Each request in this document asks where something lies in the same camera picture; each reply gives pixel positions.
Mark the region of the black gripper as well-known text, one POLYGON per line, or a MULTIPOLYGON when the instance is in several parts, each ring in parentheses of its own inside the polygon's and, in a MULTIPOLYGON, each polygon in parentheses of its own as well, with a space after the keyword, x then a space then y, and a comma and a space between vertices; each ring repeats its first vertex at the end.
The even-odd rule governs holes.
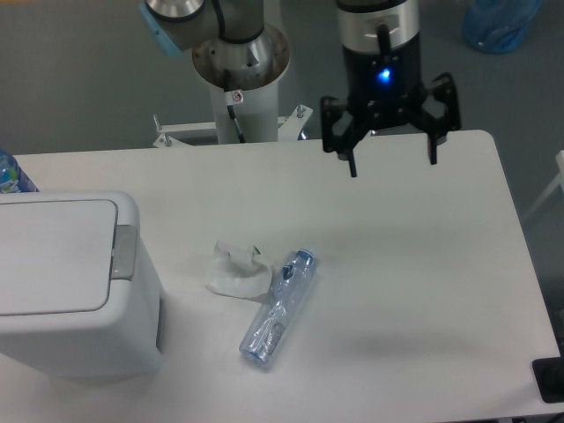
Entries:
POLYGON ((443 72, 429 85, 421 78, 418 42, 394 48, 385 62, 381 56, 343 48, 348 84, 347 100, 320 99, 323 150, 346 161, 352 178, 358 176, 354 148, 373 130, 375 104, 382 129, 411 126, 427 134, 431 165, 438 161, 440 139, 461 129, 455 80, 443 72))

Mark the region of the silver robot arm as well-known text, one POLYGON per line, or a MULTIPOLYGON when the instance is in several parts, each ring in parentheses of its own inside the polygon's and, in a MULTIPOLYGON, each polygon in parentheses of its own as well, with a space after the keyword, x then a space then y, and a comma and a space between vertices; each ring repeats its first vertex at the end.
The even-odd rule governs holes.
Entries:
MULTIPOLYGON (((323 149, 357 174, 353 150, 371 130, 407 124, 427 134, 428 157, 460 130, 454 79, 442 73, 424 85, 419 7, 415 1, 338 1, 348 94, 320 99, 323 149)), ((227 120, 238 143, 250 140, 236 104, 286 70, 289 47, 264 21, 262 1, 143 1, 138 6, 153 39, 169 55, 192 52, 199 74, 227 93, 227 120)))

